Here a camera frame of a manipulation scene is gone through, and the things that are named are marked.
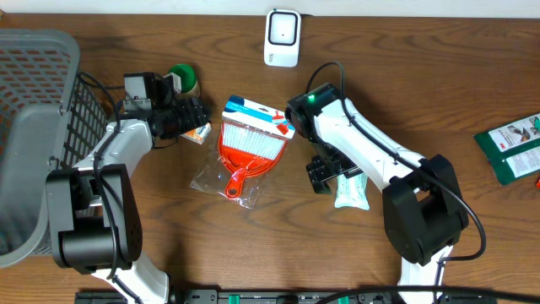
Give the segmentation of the orange snack box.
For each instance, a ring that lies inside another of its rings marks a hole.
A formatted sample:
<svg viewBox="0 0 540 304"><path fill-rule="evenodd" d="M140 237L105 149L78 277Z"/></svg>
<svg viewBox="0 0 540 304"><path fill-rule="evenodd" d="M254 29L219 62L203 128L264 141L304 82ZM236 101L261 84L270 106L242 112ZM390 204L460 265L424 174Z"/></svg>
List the orange snack box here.
<svg viewBox="0 0 540 304"><path fill-rule="evenodd" d="M205 125L192 129L186 133L183 133L181 136L183 138L189 139L196 144L203 144L212 129L212 124L207 122Z"/></svg>

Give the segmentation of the green lid white jar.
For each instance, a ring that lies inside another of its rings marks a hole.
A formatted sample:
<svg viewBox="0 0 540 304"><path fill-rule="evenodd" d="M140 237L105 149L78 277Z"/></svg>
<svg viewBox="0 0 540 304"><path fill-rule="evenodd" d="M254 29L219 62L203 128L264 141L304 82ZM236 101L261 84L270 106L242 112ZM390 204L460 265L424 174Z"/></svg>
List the green lid white jar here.
<svg viewBox="0 0 540 304"><path fill-rule="evenodd" d="M176 64L169 69L169 73L175 74L180 79L180 88L175 89L175 97L177 99L199 97L201 95L197 75L192 66L188 64Z"/></svg>

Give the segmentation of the pale green wipes packet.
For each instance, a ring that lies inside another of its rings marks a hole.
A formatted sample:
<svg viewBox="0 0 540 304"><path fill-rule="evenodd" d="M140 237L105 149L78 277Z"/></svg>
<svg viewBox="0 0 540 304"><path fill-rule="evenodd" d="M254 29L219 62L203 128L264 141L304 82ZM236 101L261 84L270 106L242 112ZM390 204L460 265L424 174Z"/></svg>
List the pale green wipes packet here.
<svg viewBox="0 0 540 304"><path fill-rule="evenodd" d="M345 175L337 177L337 195L335 208L353 207L369 210L370 205L366 195L368 178L364 173L347 178Z"/></svg>

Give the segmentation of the red dustpan brush package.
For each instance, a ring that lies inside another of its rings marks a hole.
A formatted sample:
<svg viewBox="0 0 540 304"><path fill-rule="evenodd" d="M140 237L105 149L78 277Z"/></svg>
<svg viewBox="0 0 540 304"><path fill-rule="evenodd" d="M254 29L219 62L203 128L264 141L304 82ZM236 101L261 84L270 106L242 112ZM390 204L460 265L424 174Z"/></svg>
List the red dustpan brush package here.
<svg viewBox="0 0 540 304"><path fill-rule="evenodd" d="M253 208L294 134L284 111L231 95L191 188Z"/></svg>

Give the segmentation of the green grip gloves package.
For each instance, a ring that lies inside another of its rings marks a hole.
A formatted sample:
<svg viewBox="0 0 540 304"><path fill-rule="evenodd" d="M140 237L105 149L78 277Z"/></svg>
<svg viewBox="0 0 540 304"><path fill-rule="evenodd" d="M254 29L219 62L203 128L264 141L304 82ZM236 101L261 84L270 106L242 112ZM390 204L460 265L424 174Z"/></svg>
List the green grip gloves package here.
<svg viewBox="0 0 540 304"><path fill-rule="evenodd" d="M539 114L473 136L501 185L539 172Z"/></svg>

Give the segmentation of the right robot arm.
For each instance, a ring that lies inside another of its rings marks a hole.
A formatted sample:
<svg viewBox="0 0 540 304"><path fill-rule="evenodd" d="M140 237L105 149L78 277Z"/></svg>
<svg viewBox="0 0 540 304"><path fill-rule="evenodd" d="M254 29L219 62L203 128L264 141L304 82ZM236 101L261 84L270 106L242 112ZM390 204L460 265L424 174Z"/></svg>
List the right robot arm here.
<svg viewBox="0 0 540 304"><path fill-rule="evenodd" d="M381 192L384 228L402 258L399 285L439 285L469 224L450 161L407 149L363 117L332 84L289 100L285 116L316 151L306 167L316 193L328 180L365 174Z"/></svg>

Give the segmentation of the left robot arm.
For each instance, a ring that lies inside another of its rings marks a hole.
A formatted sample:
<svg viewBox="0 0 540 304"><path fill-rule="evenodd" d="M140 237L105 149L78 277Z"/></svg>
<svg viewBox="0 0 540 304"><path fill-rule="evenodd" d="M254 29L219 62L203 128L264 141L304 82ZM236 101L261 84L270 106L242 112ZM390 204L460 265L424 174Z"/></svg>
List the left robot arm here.
<svg viewBox="0 0 540 304"><path fill-rule="evenodd" d="M126 98L112 101L114 119L75 166L46 178L52 256L64 269L112 286L125 303L182 303L170 276L143 252L143 228L131 176L156 139L179 138L206 125L209 111L181 95L176 73L127 73Z"/></svg>

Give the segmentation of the white barcode scanner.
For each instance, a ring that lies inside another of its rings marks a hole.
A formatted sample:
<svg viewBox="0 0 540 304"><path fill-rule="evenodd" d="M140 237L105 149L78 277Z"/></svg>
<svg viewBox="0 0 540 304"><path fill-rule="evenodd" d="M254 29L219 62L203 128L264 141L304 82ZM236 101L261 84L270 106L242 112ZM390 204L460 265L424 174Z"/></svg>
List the white barcode scanner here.
<svg viewBox="0 0 540 304"><path fill-rule="evenodd" d="M273 67L295 67L300 56L300 30L298 12L273 8L266 18L264 62Z"/></svg>

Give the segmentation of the grey plastic mesh basket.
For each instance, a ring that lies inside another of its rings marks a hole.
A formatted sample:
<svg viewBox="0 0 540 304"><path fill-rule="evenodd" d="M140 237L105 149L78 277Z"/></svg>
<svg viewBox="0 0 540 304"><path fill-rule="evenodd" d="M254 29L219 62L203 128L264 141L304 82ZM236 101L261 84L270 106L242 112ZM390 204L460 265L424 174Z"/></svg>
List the grey plastic mesh basket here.
<svg viewBox="0 0 540 304"><path fill-rule="evenodd" d="M78 79L78 43L60 30L1 31L1 265L51 253L46 178L84 157L107 117Z"/></svg>

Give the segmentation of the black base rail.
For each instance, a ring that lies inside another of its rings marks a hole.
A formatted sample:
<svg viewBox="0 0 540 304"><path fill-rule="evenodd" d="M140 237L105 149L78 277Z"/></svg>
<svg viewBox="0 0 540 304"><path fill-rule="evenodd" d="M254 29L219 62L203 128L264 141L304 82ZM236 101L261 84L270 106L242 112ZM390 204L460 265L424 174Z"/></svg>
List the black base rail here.
<svg viewBox="0 0 540 304"><path fill-rule="evenodd" d="M181 304L314 304L330 296L331 292L225 292L217 290L188 290L171 295L168 303ZM121 304L133 303L117 291L80 291L74 296L74 304ZM404 303L397 292L364 293L342 297L339 304L390 304Z"/></svg>

